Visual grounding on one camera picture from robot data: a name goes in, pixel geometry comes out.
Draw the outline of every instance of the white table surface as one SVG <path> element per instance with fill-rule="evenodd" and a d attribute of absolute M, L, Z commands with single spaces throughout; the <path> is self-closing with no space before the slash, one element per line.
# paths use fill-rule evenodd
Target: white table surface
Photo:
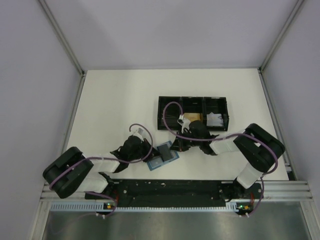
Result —
<path fill-rule="evenodd" d="M 228 132 L 256 123 L 272 135 L 275 129 L 257 69 L 89 70 L 72 126 L 68 148 L 85 156 L 106 155 L 129 136 L 129 126 L 150 130 L 154 146 L 175 137 L 157 130 L 159 96 L 226 97 Z M 205 155 L 198 147 L 179 152 L 180 158 L 150 171 L 144 162 L 130 164 L 114 179 L 233 180 L 247 164 L 240 152 Z M 288 180 L 284 160 L 265 180 Z"/>

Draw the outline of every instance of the metal floor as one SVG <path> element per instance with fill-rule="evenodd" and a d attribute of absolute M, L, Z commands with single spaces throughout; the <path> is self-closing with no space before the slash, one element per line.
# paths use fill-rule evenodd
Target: metal floor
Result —
<path fill-rule="evenodd" d="M 42 240 L 309 240 L 299 203 L 260 205 L 250 218 L 235 213 L 115 213 L 103 220 L 80 212 L 51 212 Z"/>

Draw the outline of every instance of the black tray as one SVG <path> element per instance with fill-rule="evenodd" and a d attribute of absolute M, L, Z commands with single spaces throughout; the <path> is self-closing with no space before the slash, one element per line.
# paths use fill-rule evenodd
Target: black tray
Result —
<path fill-rule="evenodd" d="M 225 97 L 189 97 L 189 96 L 159 96 L 158 102 L 158 130 L 166 130 L 163 121 L 163 111 L 170 102 L 178 102 L 184 113 L 202 114 L 202 122 L 207 125 L 207 114 L 221 114 L 223 126 L 207 126 L 211 131 L 227 131 L 229 126 L 229 115 L 227 108 L 227 99 Z M 169 128 L 179 130 L 181 126 L 177 123 L 180 115 L 179 107 L 176 104 L 170 105 L 166 110 L 165 120 Z"/>

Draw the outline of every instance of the cable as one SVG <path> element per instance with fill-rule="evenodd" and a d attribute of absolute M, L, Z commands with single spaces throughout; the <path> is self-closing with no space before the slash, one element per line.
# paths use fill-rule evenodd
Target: cable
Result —
<path fill-rule="evenodd" d="M 251 205 L 254 205 L 254 203 L 255 203 L 255 195 L 254 195 L 253 192 L 250 192 L 250 197 L 251 197 L 250 204 L 251 204 Z"/>
<path fill-rule="evenodd" d="M 184 140 L 189 140 L 189 141 L 197 141 L 197 142 L 208 142 L 208 141 L 212 141 L 212 142 L 214 142 L 214 141 L 222 141 L 222 140 L 230 139 L 230 138 L 237 137 L 237 136 L 245 136 L 245 137 L 247 137 L 247 138 L 249 138 L 249 139 L 251 139 L 251 140 L 253 140 L 253 141 L 255 141 L 255 142 L 259 143 L 259 144 L 261 144 L 264 148 L 266 148 L 266 149 L 271 153 L 272 157 L 274 158 L 274 161 L 275 161 L 274 168 L 273 168 L 272 170 L 270 170 L 269 172 L 265 173 L 265 174 L 271 174 L 271 173 L 273 173 L 273 172 L 277 169 L 279 163 L 278 163 L 278 158 L 277 158 L 276 154 L 275 154 L 275 153 L 272 151 L 272 149 L 271 149 L 270 147 L 268 147 L 264 142 L 260 141 L 259 139 L 255 138 L 255 137 L 253 137 L 253 136 L 251 136 L 251 135 L 248 135 L 248 134 L 245 134 L 245 133 L 233 133 L 233 134 L 230 134 L 230 135 L 228 135 L 228 136 L 226 136 L 226 137 L 220 137 L 220 138 L 218 137 L 218 138 L 210 138 L 210 139 L 198 139 L 198 138 L 191 138 L 191 137 L 186 137 L 186 136 L 178 135 L 177 133 L 175 133 L 173 130 L 171 130 L 171 129 L 169 128 L 169 126 L 168 126 L 168 124 L 167 124 L 167 122 L 166 122 L 166 118 L 164 117 L 164 116 L 166 115 L 166 110 L 167 110 L 167 108 L 168 108 L 171 104 L 176 104 L 176 105 L 179 106 L 181 115 L 183 115 L 184 113 L 183 113 L 182 106 L 181 106 L 178 102 L 176 102 L 176 101 L 169 102 L 169 103 L 164 107 L 164 109 L 163 109 L 163 114 L 162 114 L 163 123 L 164 123 L 166 129 L 167 129 L 170 133 L 172 133 L 173 135 L 175 135 L 176 137 L 178 137 L 178 138 L 180 138 L 180 139 L 184 139 Z"/>
<path fill-rule="evenodd" d="M 151 154 L 152 150 L 153 150 L 153 145 L 154 145 L 154 139 L 150 133 L 150 131 L 143 125 L 139 124 L 139 123 L 134 123 L 132 124 L 130 127 L 129 127 L 129 131 L 131 132 L 131 128 L 133 126 L 139 126 L 139 127 L 142 127 L 148 134 L 149 134 L 149 137 L 150 137 L 150 140 L 151 140 L 151 147 L 150 147 L 150 150 L 149 152 L 147 153 L 146 156 L 144 156 L 143 158 L 141 158 L 140 160 L 136 160 L 136 161 L 125 161 L 125 160 L 121 160 L 121 159 L 117 159 L 117 158 L 111 158 L 111 157 L 99 157 L 99 156 L 90 156 L 90 157 L 87 157 L 85 159 L 82 159 L 80 161 L 78 161 L 77 163 L 73 164 L 72 166 L 70 166 L 67 170 L 65 170 L 63 173 L 61 173 L 58 177 L 56 177 L 52 182 L 51 184 L 49 185 L 49 189 L 52 190 L 53 186 L 63 177 L 65 176 L 68 172 L 72 171 L 75 167 L 77 167 L 79 164 L 81 164 L 82 162 L 84 161 L 88 161 L 88 160 L 100 160 L 100 159 L 103 159 L 103 160 L 111 160 L 111 161 L 118 161 L 118 162 L 121 162 L 121 163 L 126 163 L 126 164 L 136 164 L 136 163 L 140 163 L 142 162 L 143 160 L 145 160 L 147 157 L 149 157 L 149 155 Z M 105 199 L 110 199 L 114 202 L 115 206 L 113 208 L 113 210 L 106 216 L 111 216 L 115 213 L 115 210 L 117 208 L 117 201 L 110 197 L 110 196 L 107 196 L 107 195 L 104 195 L 104 194 L 101 194 L 101 193 L 97 193 L 97 192 L 93 192 L 93 191 L 86 191 L 85 192 L 86 194 L 90 194 L 90 195 L 94 195 L 94 196 L 98 196 L 98 197 L 101 197 L 101 198 L 105 198 Z M 75 223 L 76 221 L 78 221 L 79 219 L 81 219 L 82 217 L 85 217 L 85 216 L 89 216 L 89 215 L 95 215 L 95 213 L 86 213 L 86 214 L 83 214 L 79 217 L 77 217 L 75 220 L 72 220 L 71 222 L 69 222 L 65 227 L 63 227 L 62 229 L 60 229 L 59 231 L 57 232 L 54 232 L 52 227 L 50 226 L 51 228 L 51 232 L 52 234 L 56 235 L 56 234 L 59 234 L 61 233 L 63 230 L 65 230 L 67 227 L 69 227 L 71 224 Z"/>
<path fill-rule="evenodd" d="M 169 102 L 169 103 L 164 107 L 164 109 L 163 109 L 163 114 L 162 114 L 163 123 L 164 123 L 166 129 L 167 129 L 170 133 L 172 133 L 173 135 L 175 135 L 177 138 L 184 139 L 184 140 L 189 140 L 189 141 L 198 141 L 198 142 L 208 142 L 208 141 L 214 142 L 214 141 L 226 140 L 226 139 L 233 138 L 233 137 L 237 137 L 237 136 L 245 136 L 245 137 L 247 137 L 247 138 L 255 141 L 256 143 L 261 144 L 261 146 L 263 146 L 265 149 L 267 149 L 267 150 L 270 152 L 270 154 L 271 154 L 272 157 L 274 158 L 274 167 L 273 167 L 272 170 L 270 170 L 270 171 L 262 174 L 262 176 L 260 177 L 260 179 L 261 179 L 261 185 L 262 185 L 262 190 L 261 190 L 260 198 L 259 198 L 258 202 L 256 203 L 256 206 L 255 206 L 255 208 L 252 210 L 252 212 L 250 212 L 250 213 L 248 213 L 248 214 L 246 215 L 246 216 L 248 216 L 248 217 L 251 216 L 251 215 L 256 211 L 256 209 L 259 207 L 259 205 L 260 205 L 260 203 L 261 203 L 261 200 L 262 200 L 262 198 L 263 198 L 263 196 L 264 196 L 265 183 L 264 183 L 264 181 L 263 181 L 263 177 L 264 177 L 265 175 L 267 175 L 267 174 L 273 173 L 273 172 L 278 168 L 279 162 L 278 162 L 278 158 L 277 158 L 276 154 L 274 153 L 274 151 L 272 151 L 272 149 L 271 149 L 270 147 L 268 147 L 264 142 L 260 141 L 259 139 L 255 138 L 255 137 L 253 137 L 253 136 L 251 136 L 251 135 L 245 134 L 245 133 L 233 133 L 233 134 L 230 134 L 230 135 L 228 135 L 228 136 L 226 136 L 226 137 L 220 137 L 220 138 L 218 137 L 218 138 L 212 138 L 212 139 L 198 139 L 198 138 L 191 138 L 191 137 L 185 137 L 185 136 L 178 135 L 177 133 L 175 133 L 173 130 L 171 130 L 171 129 L 169 128 L 169 126 L 168 126 L 168 124 L 167 124 L 167 122 L 166 122 L 166 118 L 165 118 L 165 116 L 166 116 L 166 110 L 167 110 L 167 108 L 168 108 L 171 104 L 176 104 L 176 105 L 179 106 L 179 108 L 180 108 L 180 114 L 181 114 L 181 115 L 184 114 L 184 111 L 183 111 L 183 109 L 182 109 L 182 106 L 181 106 L 178 102 L 176 102 L 176 101 L 171 101 L 171 102 Z"/>
<path fill-rule="evenodd" d="M 139 124 L 139 123 L 134 123 L 132 124 L 130 127 L 129 127 L 129 131 L 131 132 L 131 128 L 133 126 L 139 126 L 139 127 L 142 127 L 148 134 L 149 134 L 149 137 L 150 137 L 150 140 L 151 140 L 151 147 L 150 147 L 150 150 L 149 152 L 147 153 L 147 155 L 145 155 L 143 158 L 141 158 L 140 160 L 136 160 L 136 161 L 125 161 L 125 160 L 121 160 L 121 159 L 117 159 L 117 158 L 112 158 L 112 157 L 100 157 L 100 156 L 90 156 L 90 157 L 87 157 L 85 159 L 82 159 L 80 161 L 78 161 L 77 163 L 75 163 L 74 165 L 70 166 L 67 170 L 65 170 L 63 173 L 61 173 L 58 177 L 56 177 L 49 185 L 49 189 L 52 190 L 52 187 L 63 177 L 65 176 L 68 172 L 72 171 L 76 166 L 78 166 L 79 164 L 81 164 L 82 162 L 84 161 L 87 161 L 87 160 L 100 160 L 100 159 L 103 159 L 103 160 L 112 160 L 112 161 L 118 161 L 120 163 L 126 163 L 126 164 L 136 164 L 136 163 L 140 163 L 142 162 L 143 160 L 145 160 L 147 157 L 149 157 L 149 155 L 151 154 L 152 152 L 152 149 L 153 149 L 153 145 L 154 145 L 154 139 L 150 133 L 150 131 L 144 127 L 143 125 Z"/>

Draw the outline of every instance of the white wall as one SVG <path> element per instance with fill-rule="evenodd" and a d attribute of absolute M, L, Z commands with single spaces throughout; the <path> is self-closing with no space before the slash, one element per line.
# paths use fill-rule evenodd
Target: white wall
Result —
<path fill-rule="evenodd" d="M 265 71 L 297 175 L 320 210 L 320 1 L 308 0 Z"/>
<path fill-rule="evenodd" d="M 297 0 L 46 0 L 81 66 L 259 67 Z"/>
<path fill-rule="evenodd" d="M 80 78 L 35 0 L 2 0 L 0 33 L 0 233 L 23 240 Z"/>

